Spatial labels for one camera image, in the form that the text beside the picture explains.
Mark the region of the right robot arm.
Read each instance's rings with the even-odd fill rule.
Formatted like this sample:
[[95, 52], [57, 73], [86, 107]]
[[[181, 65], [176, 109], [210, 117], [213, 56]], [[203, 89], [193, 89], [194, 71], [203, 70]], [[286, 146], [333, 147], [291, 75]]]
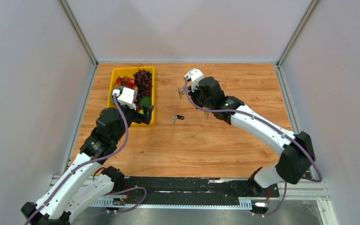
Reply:
[[185, 94], [196, 109], [252, 134], [278, 155], [279, 160], [273, 165], [260, 167], [250, 175], [252, 194], [262, 195], [270, 185], [280, 182], [297, 184], [306, 178], [309, 168], [316, 165], [308, 133], [295, 133], [270, 122], [238, 98], [225, 95], [212, 76], [193, 79], [186, 75], [184, 80]]

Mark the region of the key with black tag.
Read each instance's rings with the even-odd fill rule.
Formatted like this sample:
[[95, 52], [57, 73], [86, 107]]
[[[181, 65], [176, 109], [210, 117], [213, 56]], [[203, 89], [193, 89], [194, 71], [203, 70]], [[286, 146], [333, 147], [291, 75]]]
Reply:
[[174, 116], [172, 117], [172, 120], [173, 120], [173, 124], [174, 124], [174, 125], [176, 124], [176, 121], [177, 121], [177, 120], [184, 120], [184, 119], [185, 119], [185, 117], [182, 116], [182, 115], [174, 115]]

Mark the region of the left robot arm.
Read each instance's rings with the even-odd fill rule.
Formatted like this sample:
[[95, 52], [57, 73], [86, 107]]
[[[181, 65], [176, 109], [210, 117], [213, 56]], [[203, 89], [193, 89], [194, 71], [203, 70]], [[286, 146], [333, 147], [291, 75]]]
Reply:
[[119, 194], [124, 190], [124, 175], [110, 166], [86, 187], [89, 176], [104, 162], [117, 154], [119, 140], [128, 138], [132, 123], [150, 124], [152, 105], [143, 105], [143, 112], [121, 105], [101, 111], [96, 127], [85, 140], [71, 166], [54, 186], [36, 202], [26, 202], [21, 208], [27, 225], [69, 225], [98, 198], [109, 192]]

